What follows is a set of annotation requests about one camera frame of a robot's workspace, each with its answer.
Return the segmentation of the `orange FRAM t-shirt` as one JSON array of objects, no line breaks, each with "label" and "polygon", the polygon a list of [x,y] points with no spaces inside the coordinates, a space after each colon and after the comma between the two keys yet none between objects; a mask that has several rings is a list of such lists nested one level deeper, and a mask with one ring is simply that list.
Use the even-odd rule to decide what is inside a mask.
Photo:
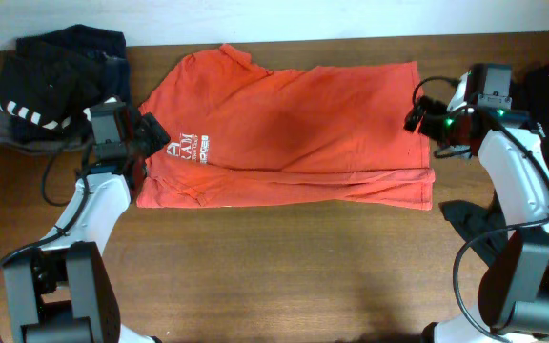
[{"label": "orange FRAM t-shirt", "polygon": [[403,123],[416,62],[270,70],[231,45],[184,57],[141,105],[170,136],[141,208],[341,200],[428,211],[429,141]]}]

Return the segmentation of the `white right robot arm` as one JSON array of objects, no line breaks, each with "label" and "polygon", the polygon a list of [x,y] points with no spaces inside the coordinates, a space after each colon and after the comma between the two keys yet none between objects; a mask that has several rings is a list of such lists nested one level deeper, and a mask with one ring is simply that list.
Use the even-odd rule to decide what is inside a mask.
[{"label": "white right robot arm", "polygon": [[537,124],[527,111],[466,104],[454,110],[427,96],[415,100],[406,131],[449,148],[461,145],[487,170],[505,225],[466,240],[504,236],[478,289],[478,303],[457,304],[460,315],[427,326],[424,342],[544,342],[549,340],[549,171]]}]

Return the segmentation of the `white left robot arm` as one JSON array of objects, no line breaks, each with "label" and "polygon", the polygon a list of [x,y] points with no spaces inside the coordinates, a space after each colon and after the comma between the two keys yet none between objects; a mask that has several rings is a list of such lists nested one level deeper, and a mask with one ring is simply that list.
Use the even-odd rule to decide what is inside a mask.
[{"label": "white left robot arm", "polygon": [[97,114],[94,162],[77,171],[72,199],[40,240],[0,260],[15,342],[150,342],[121,322],[102,254],[140,188],[144,161],[170,137],[152,114]]}]

